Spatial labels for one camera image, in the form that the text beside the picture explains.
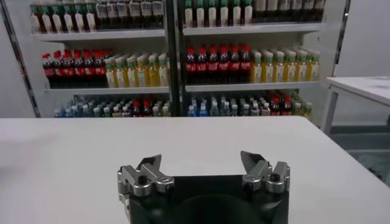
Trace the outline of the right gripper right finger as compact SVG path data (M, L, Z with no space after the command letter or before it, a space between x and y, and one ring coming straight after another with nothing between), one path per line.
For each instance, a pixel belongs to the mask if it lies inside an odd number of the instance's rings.
M260 154L240 152L246 174L242 176L242 185L250 192L266 191L282 194L289 191L291 169L288 163L278 161L273 167Z

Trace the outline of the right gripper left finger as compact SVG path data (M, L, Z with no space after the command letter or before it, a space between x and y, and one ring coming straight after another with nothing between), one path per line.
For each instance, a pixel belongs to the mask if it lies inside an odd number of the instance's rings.
M162 155L154 155L141 160L137 167L121 166L117 171L118 194L148 197L153 188L166 194L174 188L174 177L160 171Z

